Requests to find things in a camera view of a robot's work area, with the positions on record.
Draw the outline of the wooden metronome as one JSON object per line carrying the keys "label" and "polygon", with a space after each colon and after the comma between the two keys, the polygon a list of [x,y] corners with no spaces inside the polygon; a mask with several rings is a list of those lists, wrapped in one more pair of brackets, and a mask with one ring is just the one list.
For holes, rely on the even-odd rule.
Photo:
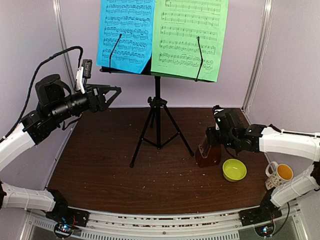
{"label": "wooden metronome", "polygon": [[206,136],[202,138],[195,152],[195,160],[200,168],[217,166],[222,158],[220,144],[210,145]]}

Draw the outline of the black music stand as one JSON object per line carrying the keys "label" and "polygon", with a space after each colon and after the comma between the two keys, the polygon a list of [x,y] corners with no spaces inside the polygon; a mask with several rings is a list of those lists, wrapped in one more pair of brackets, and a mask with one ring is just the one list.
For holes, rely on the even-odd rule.
{"label": "black music stand", "polygon": [[[172,140],[174,140],[176,137],[180,137],[183,141],[185,147],[187,148],[190,156],[194,156],[195,153],[191,149],[189,143],[187,142],[184,134],[182,133],[181,129],[179,128],[177,122],[175,121],[174,117],[172,116],[169,108],[167,107],[168,102],[161,98],[161,77],[160,76],[154,76],[154,82],[155,82],[155,96],[149,97],[147,102],[149,104],[150,110],[147,115],[147,118],[145,120],[145,123],[143,125],[141,134],[139,136],[138,143],[136,145],[134,154],[132,156],[132,160],[129,164],[130,168],[133,168],[135,166],[135,162],[138,156],[138,153],[140,151],[141,145],[143,142],[148,143],[149,145],[157,148],[158,150],[161,150],[163,147],[165,147],[167,144],[169,144]],[[168,138],[165,142],[162,142],[162,135],[161,135],[161,111],[164,110],[167,114],[169,120],[173,124],[176,133]],[[153,128],[155,127],[156,134],[155,134],[155,142],[147,139],[145,137],[147,128]]]}

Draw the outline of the blue sheet music page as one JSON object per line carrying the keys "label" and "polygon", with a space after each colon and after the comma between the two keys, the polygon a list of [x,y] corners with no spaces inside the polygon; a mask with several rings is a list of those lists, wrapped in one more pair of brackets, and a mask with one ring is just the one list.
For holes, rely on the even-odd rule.
{"label": "blue sheet music page", "polygon": [[154,0],[102,0],[96,65],[141,74],[152,55]]}

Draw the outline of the green sheet music page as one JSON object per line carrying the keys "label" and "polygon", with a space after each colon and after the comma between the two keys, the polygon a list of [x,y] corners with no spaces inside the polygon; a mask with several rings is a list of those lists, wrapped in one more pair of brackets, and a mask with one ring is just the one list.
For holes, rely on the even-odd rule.
{"label": "green sheet music page", "polygon": [[157,0],[151,73],[216,82],[227,26],[227,0]]}

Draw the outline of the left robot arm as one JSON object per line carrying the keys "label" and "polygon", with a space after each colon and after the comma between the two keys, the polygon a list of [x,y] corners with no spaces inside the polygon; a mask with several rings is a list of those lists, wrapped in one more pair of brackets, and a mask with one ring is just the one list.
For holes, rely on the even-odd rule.
{"label": "left robot arm", "polygon": [[[120,87],[89,84],[84,91],[71,92],[67,84],[61,81],[59,74],[51,74],[35,84],[38,104],[35,110],[18,121],[9,136],[0,143],[0,168],[4,169],[19,155],[39,145],[54,130],[68,125],[65,121],[71,117],[81,118],[82,113],[103,112],[122,92]],[[72,211],[67,200],[57,190],[32,190],[0,183],[1,208],[23,208],[41,210],[56,222],[67,222]]]}

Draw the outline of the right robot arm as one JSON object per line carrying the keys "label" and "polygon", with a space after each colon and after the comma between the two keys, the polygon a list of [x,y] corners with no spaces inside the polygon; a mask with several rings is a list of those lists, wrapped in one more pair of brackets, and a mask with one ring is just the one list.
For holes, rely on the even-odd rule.
{"label": "right robot arm", "polygon": [[244,127],[233,108],[215,105],[215,125],[206,129],[211,146],[254,153],[280,153],[312,160],[298,176],[270,190],[269,199],[256,210],[259,220],[268,220],[276,209],[308,192],[320,189],[320,134],[285,131],[274,125],[251,124]]}

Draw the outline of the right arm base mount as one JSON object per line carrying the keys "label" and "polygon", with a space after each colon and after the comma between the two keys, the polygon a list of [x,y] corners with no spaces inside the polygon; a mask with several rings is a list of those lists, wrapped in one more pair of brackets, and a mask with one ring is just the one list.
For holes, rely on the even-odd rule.
{"label": "right arm base mount", "polygon": [[242,226],[254,225],[255,233],[262,238],[270,238],[276,233],[275,219],[281,216],[280,208],[266,198],[258,207],[239,212]]}

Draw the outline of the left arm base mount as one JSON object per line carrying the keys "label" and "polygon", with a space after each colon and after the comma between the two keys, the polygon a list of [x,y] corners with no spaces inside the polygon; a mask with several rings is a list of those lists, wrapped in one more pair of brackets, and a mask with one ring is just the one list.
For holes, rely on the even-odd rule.
{"label": "left arm base mount", "polygon": [[56,222],[53,233],[58,239],[65,240],[69,238],[74,230],[79,227],[86,227],[90,213],[86,210],[80,210],[69,207],[68,201],[58,190],[49,190],[55,202],[53,210],[44,211],[45,216]]}

